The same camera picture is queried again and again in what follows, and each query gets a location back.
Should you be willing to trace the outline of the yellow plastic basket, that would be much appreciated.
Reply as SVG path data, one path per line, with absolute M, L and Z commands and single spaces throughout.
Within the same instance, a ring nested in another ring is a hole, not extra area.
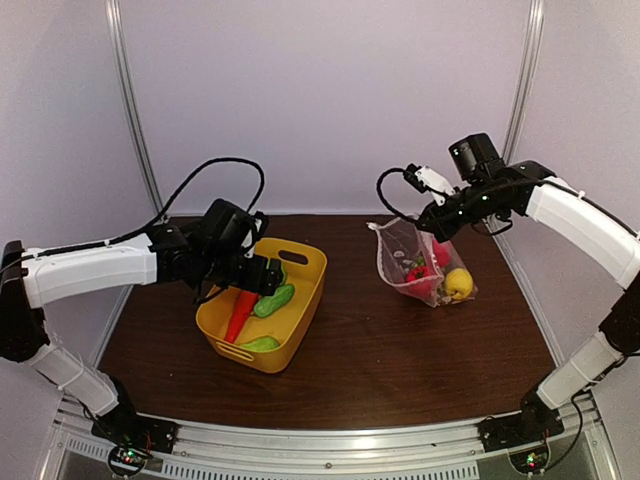
M 196 324 L 220 356 L 273 374 L 288 366 L 316 314 L 324 289 L 327 257 L 315 247 L 278 238 L 259 241 L 256 252 L 282 261 L 287 282 L 295 286 L 291 301 L 266 318 L 251 315 L 234 343 L 225 342 L 224 336 L 240 290 L 231 288 L 200 306 Z M 239 347 L 262 336 L 276 338 L 280 347 L 263 353 Z

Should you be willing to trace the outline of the green toy pear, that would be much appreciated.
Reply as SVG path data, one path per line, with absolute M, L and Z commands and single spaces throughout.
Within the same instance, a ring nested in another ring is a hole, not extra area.
M 270 352 L 280 347 L 280 342 L 272 336 L 262 336 L 239 345 L 243 350 L 249 352 Z

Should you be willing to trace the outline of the clear dotted zip bag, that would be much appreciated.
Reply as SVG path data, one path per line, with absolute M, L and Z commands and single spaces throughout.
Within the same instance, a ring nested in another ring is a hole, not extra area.
M 398 293 L 432 308 L 476 297 L 476 282 L 451 242 L 440 243 L 400 218 L 367 227 L 376 234 L 378 274 Z

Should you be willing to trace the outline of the green toy cucumber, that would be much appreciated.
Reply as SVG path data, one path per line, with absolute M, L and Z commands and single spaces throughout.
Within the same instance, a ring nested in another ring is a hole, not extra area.
M 253 314 L 258 318 L 266 318 L 284 307 L 295 295 L 293 284 L 279 286 L 273 295 L 260 298 L 254 305 Z

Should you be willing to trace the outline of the red toy apple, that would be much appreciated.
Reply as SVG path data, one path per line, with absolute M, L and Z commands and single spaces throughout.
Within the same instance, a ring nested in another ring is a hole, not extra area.
M 408 293 L 416 298 L 427 298 L 437 280 L 435 271 L 430 266 L 416 266 L 407 275 Z
M 446 244 L 441 244 L 437 240 L 432 241 L 432 251 L 435 261 L 440 268 L 447 267 L 451 262 L 451 253 Z

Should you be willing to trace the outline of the red toy chili pepper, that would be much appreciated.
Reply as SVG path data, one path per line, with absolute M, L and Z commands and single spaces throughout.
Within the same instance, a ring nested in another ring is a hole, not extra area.
M 258 299 L 259 295 L 257 293 L 248 291 L 241 291 L 239 293 L 224 336 L 225 342 L 234 343 L 236 341 L 244 324 L 251 316 Z

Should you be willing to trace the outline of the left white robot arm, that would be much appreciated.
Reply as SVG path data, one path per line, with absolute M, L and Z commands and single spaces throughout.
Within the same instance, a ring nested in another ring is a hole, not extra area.
M 51 249 L 8 243 L 1 262 L 1 356 L 26 363 L 80 400 L 123 444 L 137 442 L 144 424 L 125 405 L 113 379 L 54 341 L 44 306 L 94 291 L 183 282 L 199 292 L 206 282 L 262 296 L 283 280 L 281 262 L 256 253 L 267 217 L 217 199 L 205 216 L 184 226 L 152 222 L 138 233 Z

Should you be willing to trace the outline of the green toy cabbage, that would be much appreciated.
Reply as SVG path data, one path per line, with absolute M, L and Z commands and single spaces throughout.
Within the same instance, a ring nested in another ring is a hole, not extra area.
M 287 272 L 281 260 L 272 258 L 269 262 L 268 269 L 276 287 L 280 287 L 287 282 Z

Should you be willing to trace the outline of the yellow toy apple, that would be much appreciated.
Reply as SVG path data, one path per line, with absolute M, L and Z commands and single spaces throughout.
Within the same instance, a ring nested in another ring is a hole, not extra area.
M 444 291 L 452 300 L 465 300 L 471 295 L 473 288 L 473 278 L 464 268 L 453 269 L 445 277 Z

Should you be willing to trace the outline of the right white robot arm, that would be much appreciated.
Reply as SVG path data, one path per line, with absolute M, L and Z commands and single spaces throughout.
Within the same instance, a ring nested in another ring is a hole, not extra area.
M 488 217 L 509 222 L 518 215 L 571 244 L 620 291 L 595 332 L 524 397 L 512 430 L 530 442 L 550 426 L 551 410 L 638 355 L 639 236 L 543 164 L 506 163 L 485 133 L 457 141 L 448 153 L 462 186 L 428 166 L 410 165 L 404 175 L 433 197 L 418 216 L 418 229 L 444 242 Z

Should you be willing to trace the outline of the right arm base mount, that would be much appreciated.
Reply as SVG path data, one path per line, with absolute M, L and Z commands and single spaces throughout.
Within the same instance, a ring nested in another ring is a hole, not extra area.
M 522 398 L 518 412 L 489 416 L 477 429 L 486 453 L 542 442 L 565 431 L 559 410 L 550 409 L 534 390 Z

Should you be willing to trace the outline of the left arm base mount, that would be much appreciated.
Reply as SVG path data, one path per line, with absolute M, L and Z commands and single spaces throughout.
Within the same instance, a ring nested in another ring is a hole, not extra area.
M 93 435 L 143 453 L 173 452 L 178 430 L 175 422 L 139 414 L 127 393 L 119 392 L 117 400 L 108 413 L 91 414 Z

